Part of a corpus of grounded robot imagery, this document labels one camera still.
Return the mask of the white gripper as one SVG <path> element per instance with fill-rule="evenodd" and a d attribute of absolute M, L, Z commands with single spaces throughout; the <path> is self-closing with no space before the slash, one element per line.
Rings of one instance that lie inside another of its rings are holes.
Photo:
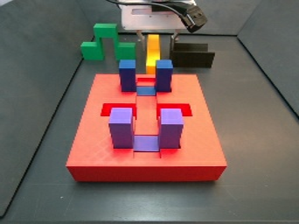
<path fill-rule="evenodd" d="M 155 2 L 183 2 L 195 4 L 194 0 L 119 0 L 123 3 L 147 3 Z M 142 30 L 175 30 L 171 36 L 170 51 L 179 39 L 180 29 L 184 28 L 179 16 L 170 10 L 152 11 L 150 5 L 120 5 L 122 26 L 128 31 L 136 30 L 138 41 L 146 50 L 146 36 Z"/>

